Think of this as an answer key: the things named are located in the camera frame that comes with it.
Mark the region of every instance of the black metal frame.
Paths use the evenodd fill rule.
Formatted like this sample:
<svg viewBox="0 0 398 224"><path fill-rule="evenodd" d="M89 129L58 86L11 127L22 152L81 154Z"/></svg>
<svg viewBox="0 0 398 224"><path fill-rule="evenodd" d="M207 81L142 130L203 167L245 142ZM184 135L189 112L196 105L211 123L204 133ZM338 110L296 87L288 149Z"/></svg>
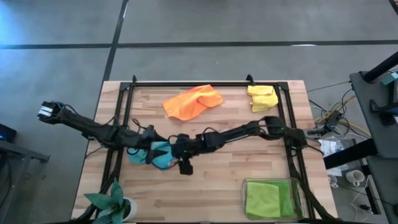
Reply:
<svg viewBox="0 0 398 224"><path fill-rule="evenodd" d="M129 121L129 114L130 114L130 109L131 109L131 102L132 102L132 97L133 97L133 90L134 87L153 87L153 86L198 86L198 85L212 85L212 86L242 86L242 87L247 87L250 85L250 82L247 81L241 81L241 82L203 82L203 81L197 81L197 82L137 82L137 79L135 76L133 76L132 82L122 82L120 83L119 86L119 94L118 94L118 100L116 102L116 109L115 109L115 114L114 114L114 124L119 124L119 117L120 117L120 110L121 110L121 103L123 100L123 95L124 93L128 90L127 94L127 101L126 101L126 110L124 114L124 119L123 119L123 126L127 128L128 121ZM274 90L277 94L277 97L279 99L278 103L278 109L279 109L279 117L282 119L284 125L286 125L286 118L285 118L285 113L284 113L284 107L282 104L282 98L280 91L284 91L285 94L285 99L286 99L286 104L287 104L287 111L289 112L289 119L292 128L296 128L296 123L295 123L295 117L294 117L294 112L293 112L293 105L292 105L292 100L290 98L290 91L289 91L289 86L287 82L256 82L256 85L270 85L274 87ZM284 138L285 141L285 150L287 154L287 160L289 164L289 173L290 176L294 176L292 173L291 169L291 164L293 164L293 157L292 157L292 152L291 148L288 147L288 142L286 138ZM122 164L122 158L123 158L123 148L119 149L108 149L108 153L106 155L106 162L104 165L104 172L103 172L103 179L101 183L101 191L106 191L105 188L109 188L109 179L112 177L115 177L119 179L120 171L121 171L121 164ZM111 161L112 161L112 156L113 152L117 151L117 158L116 158L116 163L114 165L114 170L110 173L111 169ZM308 177L307 177L307 172L305 170L305 164L304 164L304 159L302 152L300 150L297 151L297 158L298 158L298 165L300 168L300 176L304 180L304 182L308 185ZM308 210L308 216L310 219L315 218L315 211L314 207L311 205L309 202L309 199L307 196L305 196L306 204L307 204L307 210Z"/></svg>

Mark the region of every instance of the white pot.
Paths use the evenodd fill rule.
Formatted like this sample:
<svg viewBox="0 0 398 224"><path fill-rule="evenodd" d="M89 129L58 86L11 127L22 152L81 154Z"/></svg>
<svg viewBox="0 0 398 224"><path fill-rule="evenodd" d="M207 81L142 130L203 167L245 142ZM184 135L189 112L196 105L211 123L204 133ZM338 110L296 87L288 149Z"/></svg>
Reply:
<svg viewBox="0 0 398 224"><path fill-rule="evenodd" d="M124 199L129 200L130 201L130 213L127 215L126 218L123 218L123 222L129 221L132 218L134 218L134 216L137 214L137 203L135 200L131 199L131 198L127 198L124 197Z"/></svg>

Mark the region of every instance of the black table leg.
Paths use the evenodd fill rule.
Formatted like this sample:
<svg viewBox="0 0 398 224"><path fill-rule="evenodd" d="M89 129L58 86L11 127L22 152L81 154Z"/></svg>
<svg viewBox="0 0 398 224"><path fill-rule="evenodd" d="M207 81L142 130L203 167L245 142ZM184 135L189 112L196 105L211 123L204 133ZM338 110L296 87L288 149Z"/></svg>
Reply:
<svg viewBox="0 0 398 224"><path fill-rule="evenodd" d="M374 145L373 139L368 139L340 152L326 156L323 160L325 161L326 169L331 169L366 156L374 155L377 155L376 146Z"/></svg>

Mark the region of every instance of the clear plastic container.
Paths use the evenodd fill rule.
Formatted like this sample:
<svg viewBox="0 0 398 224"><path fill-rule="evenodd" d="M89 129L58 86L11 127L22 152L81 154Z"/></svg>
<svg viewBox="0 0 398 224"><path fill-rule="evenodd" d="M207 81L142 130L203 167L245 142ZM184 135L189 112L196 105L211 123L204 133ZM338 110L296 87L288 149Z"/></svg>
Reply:
<svg viewBox="0 0 398 224"><path fill-rule="evenodd" d="M253 184L257 187L259 184L264 184L267 187L275 189L278 187L279 195L279 215L275 215L275 212L267 212L267 209L272 209L270 207L275 207L275 202L267 204L263 202L262 204L248 204L253 202L253 194L248 192L248 187L253 188ZM304 217L303 206L305 202L302 200L304 198L304 193L300 187L300 184L295 178L286 179L244 179L242 184L242 196L243 196L243 212L245 216L250 220L300 220ZM258 212L259 210L266 215L261 216L258 213L255 214L253 208Z"/></svg>

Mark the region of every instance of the concrete floor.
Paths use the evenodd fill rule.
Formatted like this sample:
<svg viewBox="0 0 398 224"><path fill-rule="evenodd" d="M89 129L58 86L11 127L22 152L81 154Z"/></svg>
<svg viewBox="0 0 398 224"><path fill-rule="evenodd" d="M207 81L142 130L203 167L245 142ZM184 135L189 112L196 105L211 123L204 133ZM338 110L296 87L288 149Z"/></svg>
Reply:
<svg viewBox="0 0 398 224"><path fill-rule="evenodd" d="M111 43L122 0L0 1L0 44ZM388 1L130 0L120 43L185 41L394 40L398 17ZM118 49L110 80L304 80L308 90L347 81L393 54L396 45ZM109 49L0 50L0 123L16 143L51 154L33 162L6 223L68 220L87 142L66 126L38 121L44 100L95 114ZM349 84L313 91L329 107ZM313 110L314 118L319 111ZM356 101L346 117L366 128ZM353 220L355 193L333 191L339 217ZM359 201L366 203L364 197ZM365 214L359 213L357 220ZM367 222L387 223L382 215Z"/></svg>

